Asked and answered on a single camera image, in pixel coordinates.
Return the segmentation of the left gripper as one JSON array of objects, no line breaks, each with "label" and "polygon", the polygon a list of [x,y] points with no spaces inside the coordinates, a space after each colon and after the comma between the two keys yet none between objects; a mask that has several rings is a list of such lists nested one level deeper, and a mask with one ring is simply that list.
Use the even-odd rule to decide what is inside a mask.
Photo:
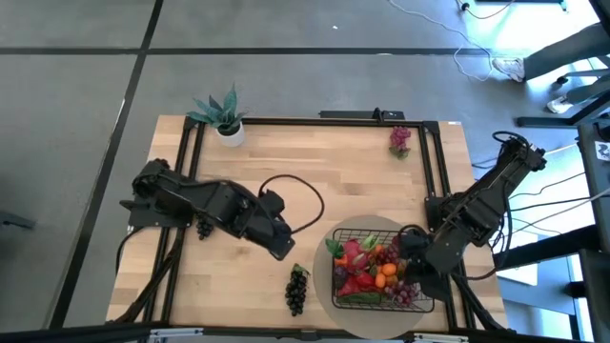
[{"label": "left gripper", "polygon": [[290,227],[261,211],[246,211],[233,222],[233,234],[255,243],[271,243],[269,253],[282,261],[295,245]]}]

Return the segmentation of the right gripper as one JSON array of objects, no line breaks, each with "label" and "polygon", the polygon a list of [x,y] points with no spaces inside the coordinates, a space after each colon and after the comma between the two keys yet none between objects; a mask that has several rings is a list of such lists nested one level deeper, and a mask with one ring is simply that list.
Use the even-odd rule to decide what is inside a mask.
[{"label": "right gripper", "polygon": [[430,236],[421,227],[401,229],[401,258],[407,261],[407,275],[424,275],[421,278],[422,292],[436,300],[448,299],[451,289],[442,275],[428,262],[425,253],[430,245]]}]

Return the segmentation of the black grape bunch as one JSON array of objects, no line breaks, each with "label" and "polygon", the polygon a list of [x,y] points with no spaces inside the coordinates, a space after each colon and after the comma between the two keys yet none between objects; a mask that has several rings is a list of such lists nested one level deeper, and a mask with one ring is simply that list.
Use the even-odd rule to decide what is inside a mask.
[{"label": "black grape bunch", "polygon": [[303,314],[309,276],[310,273],[304,267],[298,264],[293,265],[284,293],[286,305],[291,312],[291,316]]},{"label": "black grape bunch", "polygon": [[205,215],[196,217],[196,232],[199,240],[207,239],[214,231],[214,223]]}]

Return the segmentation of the pink dragon fruit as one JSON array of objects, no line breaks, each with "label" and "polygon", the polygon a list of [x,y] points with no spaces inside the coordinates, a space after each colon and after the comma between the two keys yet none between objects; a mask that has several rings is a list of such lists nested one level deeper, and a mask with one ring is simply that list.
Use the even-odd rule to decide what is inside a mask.
[{"label": "pink dragon fruit", "polygon": [[350,239],[343,244],[344,254],[347,256],[347,270],[349,272],[362,272],[369,264],[372,252],[375,250],[377,237],[368,235],[361,241]]}]

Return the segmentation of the round grey placemat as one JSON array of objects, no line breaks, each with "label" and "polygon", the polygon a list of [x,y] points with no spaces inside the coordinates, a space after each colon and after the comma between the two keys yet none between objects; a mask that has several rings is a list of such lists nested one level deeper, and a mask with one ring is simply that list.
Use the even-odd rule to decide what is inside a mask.
[{"label": "round grey placemat", "polygon": [[332,262],[324,239],[332,238],[335,229],[362,229],[397,232],[401,225],[386,217],[359,215],[335,224],[322,238],[313,265],[315,294],[325,313],[335,324],[348,333],[366,339],[395,339],[407,332],[444,332],[447,322],[444,314],[402,313],[370,310],[338,309],[332,304]]}]

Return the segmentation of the black diagonal beam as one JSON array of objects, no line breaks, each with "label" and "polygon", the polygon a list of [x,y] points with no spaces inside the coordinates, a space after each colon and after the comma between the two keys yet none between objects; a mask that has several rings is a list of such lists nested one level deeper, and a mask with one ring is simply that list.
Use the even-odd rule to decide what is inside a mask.
[{"label": "black diagonal beam", "polygon": [[503,271],[576,254],[580,250],[610,252],[610,226],[590,225],[495,253],[493,259],[497,269]]}]

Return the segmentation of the snake plant in white pot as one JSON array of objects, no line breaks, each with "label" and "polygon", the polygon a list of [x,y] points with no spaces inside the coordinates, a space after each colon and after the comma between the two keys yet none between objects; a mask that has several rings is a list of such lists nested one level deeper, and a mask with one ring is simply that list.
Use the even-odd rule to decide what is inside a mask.
[{"label": "snake plant in white pot", "polygon": [[223,102],[218,103],[211,95],[208,102],[193,99],[199,111],[188,111],[187,116],[213,128],[218,134],[221,143],[226,147],[235,148],[245,140],[243,118],[245,111],[238,111],[238,97],[235,85],[224,96]]}]

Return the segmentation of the black furniture base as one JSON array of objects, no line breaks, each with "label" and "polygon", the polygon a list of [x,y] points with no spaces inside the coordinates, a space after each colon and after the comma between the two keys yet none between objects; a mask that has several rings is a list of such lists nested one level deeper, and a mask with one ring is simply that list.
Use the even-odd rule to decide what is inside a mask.
[{"label": "black furniture base", "polygon": [[516,118],[516,125],[522,128],[567,129],[595,120],[605,111],[610,111],[610,91],[570,117],[521,116]]}]

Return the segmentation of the black horizontal rig beam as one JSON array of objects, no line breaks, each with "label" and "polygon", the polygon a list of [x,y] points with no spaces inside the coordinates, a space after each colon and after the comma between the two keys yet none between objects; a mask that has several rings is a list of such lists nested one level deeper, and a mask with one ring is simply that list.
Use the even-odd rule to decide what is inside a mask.
[{"label": "black horizontal rig beam", "polygon": [[[203,328],[205,332],[201,336],[293,338],[304,342],[316,342],[322,339],[352,339],[354,337],[351,333],[342,330],[171,327],[164,322],[145,322],[110,323],[98,326],[0,333],[0,343],[126,343],[148,339],[151,330],[166,328]],[[412,343],[415,333],[430,332],[407,332],[400,335],[396,340]],[[524,335],[509,331],[481,331],[463,328],[451,329],[440,334],[467,336],[470,343],[592,343],[573,339]]]}]

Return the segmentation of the person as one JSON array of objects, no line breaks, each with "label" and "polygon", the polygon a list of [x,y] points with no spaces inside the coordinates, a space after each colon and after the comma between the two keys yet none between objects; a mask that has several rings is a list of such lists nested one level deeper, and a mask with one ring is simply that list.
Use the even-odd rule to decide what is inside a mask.
[{"label": "person", "polygon": [[[496,71],[522,83],[562,66],[609,54],[610,35],[601,23],[595,23],[525,58],[495,58],[492,66]],[[548,102],[546,108],[561,114],[577,104],[600,97],[606,91],[610,91],[610,75],[599,78],[591,85],[571,89]]]}]

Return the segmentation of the silver metal bracket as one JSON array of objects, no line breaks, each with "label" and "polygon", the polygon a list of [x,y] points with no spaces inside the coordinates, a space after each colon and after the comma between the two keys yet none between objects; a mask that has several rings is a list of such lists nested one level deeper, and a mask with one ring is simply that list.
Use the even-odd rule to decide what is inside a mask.
[{"label": "silver metal bracket", "polygon": [[467,336],[440,334],[440,333],[415,333],[412,343],[470,343]]},{"label": "silver metal bracket", "polygon": [[205,330],[203,328],[153,329],[150,331],[148,340],[151,343],[167,343],[171,338],[201,336],[204,332]]}]

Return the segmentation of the black aluminium table frame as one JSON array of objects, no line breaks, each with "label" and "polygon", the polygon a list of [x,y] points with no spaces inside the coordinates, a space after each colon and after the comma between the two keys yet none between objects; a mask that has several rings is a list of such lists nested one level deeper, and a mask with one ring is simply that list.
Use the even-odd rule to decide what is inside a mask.
[{"label": "black aluminium table frame", "polygon": [[[285,201],[295,246],[282,260],[222,231],[199,240],[186,233],[170,323],[179,327],[342,330],[315,294],[313,265],[324,235],[353,216],[377,215],[401,225],[427,222],[424,200],[473,184],[463,127],[417,123],[404,160],[388,150],[391,128],[373,120],[249,118],[245,141],[222,145],[203,136],[197,175],[232,179],[256,190],[268,183]],[[285,287],[294,264],[309,273],[303,314],[291,316]]]}]

